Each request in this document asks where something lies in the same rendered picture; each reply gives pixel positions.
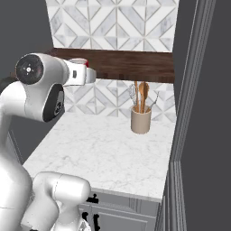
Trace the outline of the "tall grey cabinet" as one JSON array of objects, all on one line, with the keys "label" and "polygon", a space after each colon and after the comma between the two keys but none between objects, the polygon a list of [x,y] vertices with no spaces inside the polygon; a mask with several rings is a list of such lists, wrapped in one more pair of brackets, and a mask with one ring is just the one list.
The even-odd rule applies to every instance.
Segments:
[{"label": "tall grey cabinet", "polygon": [[180,0],[176,126],[154,231],[231,231],[231,0]]}]

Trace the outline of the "grey cupboard door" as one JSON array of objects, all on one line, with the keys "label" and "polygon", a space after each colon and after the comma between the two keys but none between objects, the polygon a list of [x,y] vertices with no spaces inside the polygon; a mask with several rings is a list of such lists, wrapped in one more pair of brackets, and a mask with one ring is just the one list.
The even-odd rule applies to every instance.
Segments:
[{"label": "grey cupboard door", "polygon": [[93,215],[98,215],[99,231],[154,231],[156,218],[111,208],[93,206]]}]

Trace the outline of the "metal whisk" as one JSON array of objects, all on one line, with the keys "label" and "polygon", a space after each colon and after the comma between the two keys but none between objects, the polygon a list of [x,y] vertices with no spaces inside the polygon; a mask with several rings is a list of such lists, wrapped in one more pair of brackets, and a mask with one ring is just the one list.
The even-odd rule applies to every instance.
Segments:
[{"label": "metal whisk", "polygon": [[134,106],[136,106],[136,94],[134,84],[129,86],[129,96],[133,100]]}]

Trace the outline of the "beige utensil pot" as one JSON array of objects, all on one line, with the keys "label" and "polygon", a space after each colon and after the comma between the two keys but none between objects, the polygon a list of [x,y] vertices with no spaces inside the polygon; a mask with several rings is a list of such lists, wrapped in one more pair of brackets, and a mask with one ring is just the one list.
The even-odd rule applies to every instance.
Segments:
[{"label": "beige utensil pot", "polygon": [[131,109],[131,130],[136,134],[146,134],[150,130],[151,126],[151,114],[148,113],[137,113],[134,107]]}]

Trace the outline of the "dark wooden shelf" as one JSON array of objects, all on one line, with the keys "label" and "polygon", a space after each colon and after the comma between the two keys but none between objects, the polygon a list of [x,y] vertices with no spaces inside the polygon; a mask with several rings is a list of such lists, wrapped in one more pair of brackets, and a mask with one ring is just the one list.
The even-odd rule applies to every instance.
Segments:
[{"label": "dark wooden shelf", "polygon": [[138,80],[173,83],[173,55],[169,52],[106,51],[53,48],[51,56],[64,60],[83,58],[98,79]]}]

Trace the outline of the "red cup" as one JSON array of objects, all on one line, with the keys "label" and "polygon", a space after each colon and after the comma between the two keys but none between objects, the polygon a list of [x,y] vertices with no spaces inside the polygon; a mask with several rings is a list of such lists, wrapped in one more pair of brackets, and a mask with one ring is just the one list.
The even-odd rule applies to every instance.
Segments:
[{"label": "red cup", "polygon": [[76,64],[83,64],[88,68],[88,60],[83,59],[83,58],[75,58],[75,59],[70,59],[70,62],[76,63]]}]

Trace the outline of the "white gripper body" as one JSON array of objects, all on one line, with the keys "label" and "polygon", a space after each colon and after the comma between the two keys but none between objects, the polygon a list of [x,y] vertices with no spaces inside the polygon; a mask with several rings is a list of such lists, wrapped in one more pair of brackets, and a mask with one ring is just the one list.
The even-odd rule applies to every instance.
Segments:
[{"label": "white gripper body", "polygon": [[92,68],[87,68],[86,83],[94,83],[97,78],[97,72]]}]

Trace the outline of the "wooden spatula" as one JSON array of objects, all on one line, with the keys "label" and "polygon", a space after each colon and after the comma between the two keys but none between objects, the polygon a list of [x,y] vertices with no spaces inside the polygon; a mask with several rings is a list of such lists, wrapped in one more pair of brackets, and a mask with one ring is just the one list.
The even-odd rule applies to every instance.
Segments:
[{"label": "wooden spatula", "polygon": [[134,86],[135,86],[135,112],[139,113],[139,99],[138,99],[138,84],[137,84],[137,80],[134,81]]}]

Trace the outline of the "grey drawer front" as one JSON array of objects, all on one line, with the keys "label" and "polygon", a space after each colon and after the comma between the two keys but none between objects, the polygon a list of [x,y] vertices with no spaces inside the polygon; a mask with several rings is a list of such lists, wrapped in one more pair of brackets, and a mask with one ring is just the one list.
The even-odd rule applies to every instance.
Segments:
[{"label": "grey drawer front", "polygon": [[97,194],[98,203],[92,203],[102,208],[115,208],[121,211],[132,212],[140,215],[156,217],[159,210],[159,203],[144,199],[117,196],[101,192],[91,192],[89,197]]}]

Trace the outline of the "wooden spoon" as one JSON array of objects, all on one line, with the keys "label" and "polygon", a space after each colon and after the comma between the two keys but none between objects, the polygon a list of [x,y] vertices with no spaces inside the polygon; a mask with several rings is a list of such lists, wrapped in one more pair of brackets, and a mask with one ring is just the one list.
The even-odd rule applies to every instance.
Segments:
[{"label": "wooden spoon", "polygon": [[141,113],[144,113],[145,99],[148,96],[149,85],[144,81],[139,85],[139,92],[141,94]]}]

